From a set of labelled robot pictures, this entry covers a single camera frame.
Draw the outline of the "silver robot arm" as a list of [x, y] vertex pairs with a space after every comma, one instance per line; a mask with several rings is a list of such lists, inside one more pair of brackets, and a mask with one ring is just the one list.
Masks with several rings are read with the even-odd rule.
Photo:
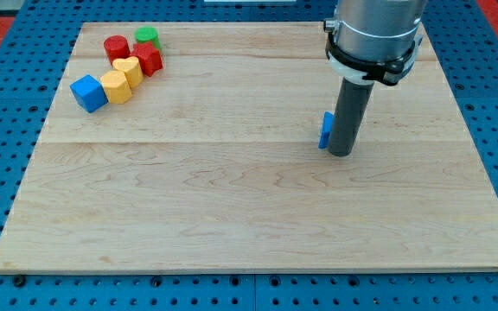
[[323, 21], [329, 64], [358, 85], [395, 86], [411, 70], [426, 0], [339, 0]]

